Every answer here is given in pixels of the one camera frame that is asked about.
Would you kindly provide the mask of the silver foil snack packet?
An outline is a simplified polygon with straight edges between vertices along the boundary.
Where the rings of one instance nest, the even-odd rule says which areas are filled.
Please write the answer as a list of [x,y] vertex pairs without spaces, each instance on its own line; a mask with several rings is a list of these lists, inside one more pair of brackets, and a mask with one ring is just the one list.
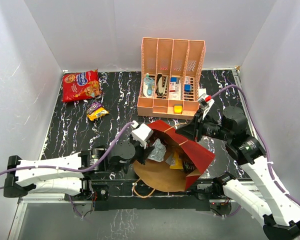
[[159,138],[157,138],[152,147],[153,150],[148,155],[148,159],[158,163],[163,162],[167,151],[166,146],[161,142]]

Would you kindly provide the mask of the red paper bag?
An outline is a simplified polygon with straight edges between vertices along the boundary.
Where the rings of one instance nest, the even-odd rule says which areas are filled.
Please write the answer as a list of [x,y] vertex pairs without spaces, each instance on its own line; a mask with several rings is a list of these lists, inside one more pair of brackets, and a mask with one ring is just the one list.
[[135,161],[133,170],[147,186],[160,192],[184,192],[193,185],[215,159],[202,145],[178,134],[162,120],[142,124],[139,137],[153,130],[149,145],[154,147],[145,163]]

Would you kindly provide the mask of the purple brown candy packet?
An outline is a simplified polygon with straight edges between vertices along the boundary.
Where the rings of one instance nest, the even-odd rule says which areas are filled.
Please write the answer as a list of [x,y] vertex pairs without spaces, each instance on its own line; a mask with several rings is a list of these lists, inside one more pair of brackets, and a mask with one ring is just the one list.
[[99,102],[93,102],[89,108],[86,110],[86,115],[88,116],[88,114],[91,114],[92,112],[94,112],[96,109],[103,107],[103,105]]

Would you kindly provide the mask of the red cookie snack bag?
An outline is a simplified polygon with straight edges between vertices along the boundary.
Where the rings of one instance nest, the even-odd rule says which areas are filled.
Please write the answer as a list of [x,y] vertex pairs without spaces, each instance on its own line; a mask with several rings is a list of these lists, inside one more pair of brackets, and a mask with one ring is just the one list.
[[62,102],[88,100],[99,97],[102,89],[98,70],[67,73],[62,77]]

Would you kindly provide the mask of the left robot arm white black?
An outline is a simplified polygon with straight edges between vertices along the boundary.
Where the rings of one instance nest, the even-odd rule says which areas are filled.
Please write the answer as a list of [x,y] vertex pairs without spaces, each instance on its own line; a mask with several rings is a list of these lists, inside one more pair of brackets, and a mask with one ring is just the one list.
[[8,158],[3,195],[21,198],[29,192],[65,193],[87,200],[93,195],[91,181],[99,174],[127,173],[134,162],[145,164],[154,146],[130,139],[110,148],[100,146],[69,156],[25,160],[18,155]]

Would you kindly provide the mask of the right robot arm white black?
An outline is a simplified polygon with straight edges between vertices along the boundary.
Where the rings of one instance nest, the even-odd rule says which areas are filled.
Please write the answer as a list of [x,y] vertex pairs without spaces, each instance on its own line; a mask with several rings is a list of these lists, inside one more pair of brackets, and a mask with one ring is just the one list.
[[193,119],[176,132],[198,142],[211,137],[225,142],[227,153],[250,176],[262,195],[259,198],[226,172],[213,179],[213,194],[236,201],[262,226],[269,240],[294,240],[300,236],[300,206],[290,200],[276,185],[269,173],[266,151],[248,132],[244,112],[235,106],[223,110],[220,122],[198,109]]

